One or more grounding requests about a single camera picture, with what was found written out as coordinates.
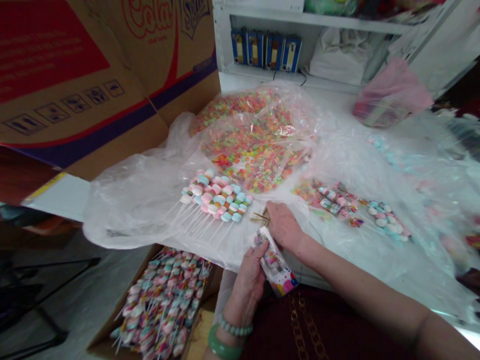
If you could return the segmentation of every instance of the floor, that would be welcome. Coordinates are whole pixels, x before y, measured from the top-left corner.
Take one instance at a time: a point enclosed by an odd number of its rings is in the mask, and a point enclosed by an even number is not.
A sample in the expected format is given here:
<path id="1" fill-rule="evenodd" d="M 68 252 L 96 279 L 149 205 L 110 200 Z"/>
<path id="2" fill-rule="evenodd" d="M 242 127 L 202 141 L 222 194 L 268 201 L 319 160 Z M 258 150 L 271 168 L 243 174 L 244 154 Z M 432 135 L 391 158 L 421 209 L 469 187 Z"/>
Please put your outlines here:
<path id="1" fill-rule="evenodd" d="M 18 252 L 14 257 L 16 266 L 101 258 L 97 266 L 45 301 L 44 309 L 61 328 L 69 331 L 69 335 L 62 345 L 29 359 L 96 359 L 86 353 L 86 348 L 111 315 L 148 251 L 149 247 L 134 250 L 98 247 L 86 240 L 80 230 L 63 250 Z M 42 296 L 81 268 L 81 265 L 75 264 L 43 269 L 30 282 L 45 284 Z M 0 357 L 52 337 L 45 323 L 31 311 L 16 326 L 0 334 Z"/>

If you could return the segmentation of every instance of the cola logo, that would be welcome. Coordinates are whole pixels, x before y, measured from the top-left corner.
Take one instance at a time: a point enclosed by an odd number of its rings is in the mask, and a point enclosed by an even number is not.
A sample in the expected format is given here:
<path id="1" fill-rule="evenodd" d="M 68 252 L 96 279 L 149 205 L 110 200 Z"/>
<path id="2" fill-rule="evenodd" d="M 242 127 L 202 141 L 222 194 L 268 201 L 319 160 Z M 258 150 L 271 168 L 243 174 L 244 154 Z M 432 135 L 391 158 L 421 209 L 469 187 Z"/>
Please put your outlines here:
<path id="1" fill-rule="evenodd" d="M 179 0 L 181 31 L 194 39 L 195 29 L 200 19 L 210 15 L 209 0 Z"/>
<path id="2" fill-rule="evenodd" d="M 122 0 L 122 7 L 126 24 L 136 38 L 172 28 L 171 0 Z"/>

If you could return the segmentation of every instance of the jade bangle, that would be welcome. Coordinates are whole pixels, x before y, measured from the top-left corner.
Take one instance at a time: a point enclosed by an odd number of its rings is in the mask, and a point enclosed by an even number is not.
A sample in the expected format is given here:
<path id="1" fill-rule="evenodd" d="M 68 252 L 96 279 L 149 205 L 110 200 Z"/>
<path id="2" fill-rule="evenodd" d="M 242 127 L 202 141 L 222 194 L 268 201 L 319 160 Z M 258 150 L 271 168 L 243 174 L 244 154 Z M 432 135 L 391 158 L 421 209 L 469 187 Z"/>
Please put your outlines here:
<path id="1" fill-rule="evenodd" d="M 221 342 L 215 332 L 219 327 L 218 324 L 212 326 L 208 334 L 208 345 L 211 351 L 223 360 L 237 360 L 242 354 L 243 347 L 230 347 Z"/>

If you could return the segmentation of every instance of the red print on cardboard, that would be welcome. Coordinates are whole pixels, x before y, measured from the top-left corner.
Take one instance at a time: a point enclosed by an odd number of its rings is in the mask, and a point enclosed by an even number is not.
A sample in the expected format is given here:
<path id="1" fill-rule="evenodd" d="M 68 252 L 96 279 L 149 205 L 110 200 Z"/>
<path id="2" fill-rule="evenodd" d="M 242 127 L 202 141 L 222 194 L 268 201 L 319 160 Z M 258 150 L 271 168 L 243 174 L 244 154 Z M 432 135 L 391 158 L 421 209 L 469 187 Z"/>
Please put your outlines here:
<path id="1" fill-rule="evenodd" d="M 122 0 L 123 17 L 133 36 L 143 39 L 172 28 L 172 5 L 169 0 Z"/>

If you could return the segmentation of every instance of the open cardboard box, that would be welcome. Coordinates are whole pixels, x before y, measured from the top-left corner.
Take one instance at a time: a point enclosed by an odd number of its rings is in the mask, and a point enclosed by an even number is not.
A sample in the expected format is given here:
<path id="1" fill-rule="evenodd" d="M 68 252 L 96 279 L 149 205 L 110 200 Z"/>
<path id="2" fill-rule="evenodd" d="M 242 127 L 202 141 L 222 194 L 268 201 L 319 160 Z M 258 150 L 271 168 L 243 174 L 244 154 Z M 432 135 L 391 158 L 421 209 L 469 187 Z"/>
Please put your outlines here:
<path id="1" fill-rule="evenodd" d="M 83 179 L 220 92 L 211 0 L 0 0 L 0 17 L 0 145 Z"/>
<path id="2" fill-rule="evenodd" d="M 95 335 L 93 340 L 88 345 L 87 351 L 89 353 L 97 356 L 98 358 L 107 359 L 107 360 L 110 360 L 110 359 L 141 360 L 142 359 L 142 354 L 131 352 L 129 349 L 124 347 L 121 347 L 120 350 L 118 351 L 118 354 L 115 356 L 115 351 L 117 350 L 117 347 L 116 346 L 112 347 L 114 340 L 110 338 L 110 334 L 112 333 L 113 330 L 115 330 L 120 325 L 122 325 L 122 322 L 124 321 L 123 317 L 120 317 L 117 320 L 115 320 L 115 318 L 117 317 L 118 313 L 122 310 L 122 308 L 125 305 L 125 302 L 127 301 L 127 294 L 130 287 L 132 287 L 137 282 L 137 280 L 142 276 L 144 270 L 147 268 L 147 265 L 149 264 L 149 261 L 156 254 L 158 254 L 158 252 L 162 247 L 163 247 L 162 245 L 158 245 L 158 244 L 155 244 L 151 247 L 150 251 L 148 252 L 148 255 L 146 256 L 145 260 L 143 261 L 137 273 L 135 274 L 135 277 L 131 281 L 128 288 L 125 289 L 125 293 L 123 294 L 123 296 L 118 301 L 115 308 L 113 309 L 113 312 L 110 315 L 110 318 L 107 320 L 105 325 L 103 325 L 103 327 L 100 329 L 100 331 Z M 183 354 L 181 356 L 181 360 L 185 360 L 187 358 L 187 354 L 189 352 L 189 347 L 190 347 L 190 339 L 193 334 L 193 329 L 197 327 L 198 322 L 200 321 L 199 309 L 210 298 L 211 295 L 217 293 L 220 289 L 220 282 L 222 281 L 223 269 L 215 264 L 212 264 L 212 265 L 213 266 L 211 268 L 210 275 L 208 276 L 208 281 L 205 285 L 203 296 L 200 300 L 200 305 L 198 306 L 197 312 L 195 314 L 195 319 L 193 321 L 193 325 L 191 327 L 190 333 L 188 334 L 188 339 L 186 342 L 185 350 L 183 351 Z"/>

